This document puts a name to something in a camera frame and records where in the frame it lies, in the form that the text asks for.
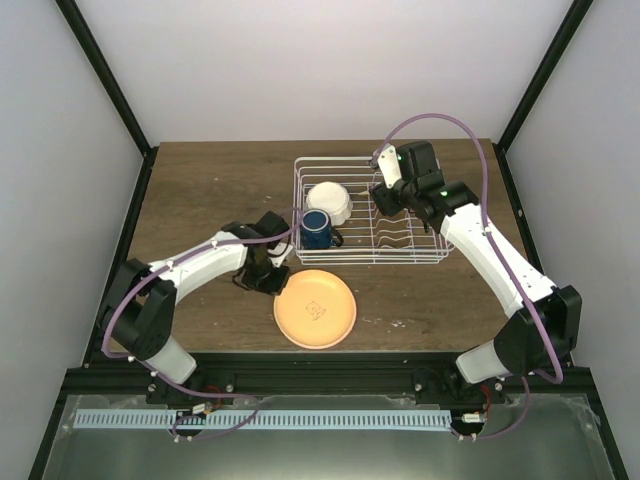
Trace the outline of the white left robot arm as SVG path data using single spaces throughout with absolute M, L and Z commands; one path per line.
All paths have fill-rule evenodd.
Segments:
M 204 379 L 195 358 L 172 336 L 176 306 L 197 289 L 230 274 L 240 288 L 278 295 L 289 276 L 286 259 L 300 226 L 273 211 L 255 223 L 231 222 L 210 239 L 166 259 L 122 264 L 98 313 L 103 331 L 101 350 L 111 359 L 138 361 L 169 381 L 181 403 L 196 402 Z

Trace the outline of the white scalloped bowl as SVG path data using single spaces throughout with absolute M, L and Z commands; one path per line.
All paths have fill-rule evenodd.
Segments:
M 319 209 L 329 215 L 333 226 L 338 227 L 350 219 L 353 201 L 344 186 L 325 181 L 313 186 L 306 197 L 307 210 Z

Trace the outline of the blue mug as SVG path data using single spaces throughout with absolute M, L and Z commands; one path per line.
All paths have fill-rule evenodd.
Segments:
M 330 216 L 323 210 L 306 211 L 300 225 L 301 245 L 306 250 L 324 250 L 342 247 L 344 239 L 332 225 Z

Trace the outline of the orange woven pattern plate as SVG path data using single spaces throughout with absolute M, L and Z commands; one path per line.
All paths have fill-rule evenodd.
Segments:
M 303 270 L 291 275 L 274 298 L 273 315 L 291 343 L 323 350 L 338 345 L 352 332 L 357 304 L 353 291 L 337 275 Z

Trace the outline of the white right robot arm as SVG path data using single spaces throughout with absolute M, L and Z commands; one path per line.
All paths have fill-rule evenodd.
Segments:
M 558 287 L 531 265 L 491 221 L 481 217 L 478 197 L 462 181 L 446 182 L 433 146 L 416 141 L 386 144 L 372 163 L 382 175 L 370 196 L 379 212 L 413 213 L 423 225 L 453 244 L 481 275 L 507 318 L 493 340 L 456 360 L 444 378 L 447 396 L 472 399 L 480 382 L 526 375 L 552 366 L 577 344 L 582 298 L 575 288 Z

